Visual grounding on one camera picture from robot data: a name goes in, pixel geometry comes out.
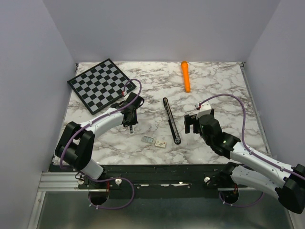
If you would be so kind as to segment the light blue stapler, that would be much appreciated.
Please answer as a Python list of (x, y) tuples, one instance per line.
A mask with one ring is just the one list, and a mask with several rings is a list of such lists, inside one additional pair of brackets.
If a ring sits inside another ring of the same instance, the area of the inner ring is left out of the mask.
[(133, 129), (133, 126), (132, 126), (132, 125), (129, 126), (129, 134), (130, 134), (130, 135), (133, 135), (133, 134), (134, 134), (134, 129)]

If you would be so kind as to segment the black stapler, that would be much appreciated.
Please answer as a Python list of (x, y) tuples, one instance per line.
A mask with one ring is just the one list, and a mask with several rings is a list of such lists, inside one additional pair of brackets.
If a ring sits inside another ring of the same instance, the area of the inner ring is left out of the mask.
[(170, 109), (168, 99), (166, 97), (163, 98), (163, 105), (164, 105), (164, 108), (165, 108), (165, 110), (167, 112), (167, 115), (168, 115), (168, 118), (169, 118), (168, 123), (169, 123), (170, 130), (171, 130), (171, 133), (172, 133), (172, 136), (173, 136), (173, 141), (176, 145), (179, 145), (181, 143), (181, 138), (180, 138), (178, 129), (176, 127), (176, 124), (175, 124), (173, 114), (172, 114), (171, 109)]

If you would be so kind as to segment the white staples box sleeve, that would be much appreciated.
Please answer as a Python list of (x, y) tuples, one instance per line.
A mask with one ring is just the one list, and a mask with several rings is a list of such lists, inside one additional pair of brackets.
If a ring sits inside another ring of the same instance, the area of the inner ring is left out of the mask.
[(166, 148), (166, 142), (164, 142), (164, 141), (156, 141), (155, 142), (155, 146), (156, 147), (160, 147), (160, 148)]

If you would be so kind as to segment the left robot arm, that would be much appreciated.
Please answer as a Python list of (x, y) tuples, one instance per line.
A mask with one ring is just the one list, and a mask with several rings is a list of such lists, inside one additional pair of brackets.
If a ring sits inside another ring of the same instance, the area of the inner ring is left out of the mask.
[(103, 167), (92, 159), (94, 140), (110, 129), (138, 123), (137, 109), (144, 98), (131, 92), (126, 100), (114, 103), (100, 116), (81, 124), (69, 122), (55, 148), (55, 156), (60, 158), (60, 166), (65, 162), (72, 168), (87, 175), (94, 188), (102, 188), (106, 177)]

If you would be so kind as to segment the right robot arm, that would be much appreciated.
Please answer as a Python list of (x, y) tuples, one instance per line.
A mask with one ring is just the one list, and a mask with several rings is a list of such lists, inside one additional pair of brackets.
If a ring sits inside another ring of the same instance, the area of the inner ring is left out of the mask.
[(185, 115), (185, 133), (199, 134), (219, 156), (234, 160), (219, 175), (225, 187), (232, 184), (247, 186), (276, 198), (291, 212), (301, 214), (305, 209), (305, 167), (292, 166), (250, 149), (238, 137), (221, 130), (214, 114), (201, 117)]

